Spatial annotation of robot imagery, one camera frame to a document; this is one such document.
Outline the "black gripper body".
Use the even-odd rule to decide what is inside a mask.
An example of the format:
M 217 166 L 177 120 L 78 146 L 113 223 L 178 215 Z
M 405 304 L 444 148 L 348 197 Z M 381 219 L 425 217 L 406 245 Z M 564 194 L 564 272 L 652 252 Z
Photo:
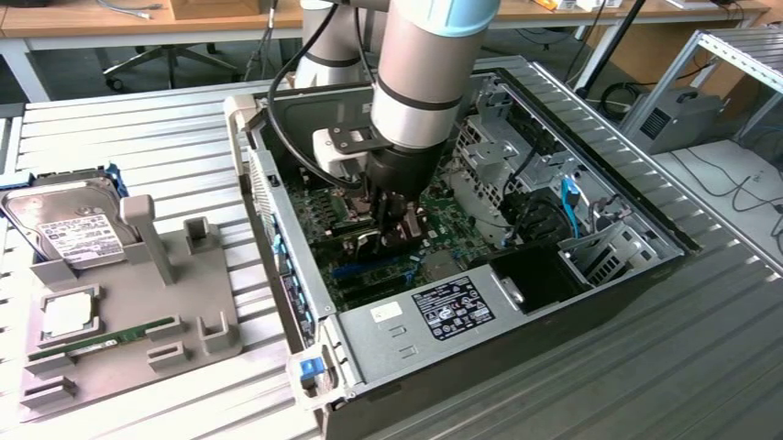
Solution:
M 417 201 L 428 188 L 445 149 L 445 142 L 429 148 L 390 148 L 372 150 L 366 157 L 365 174 L 376 192 L 394 193 Z

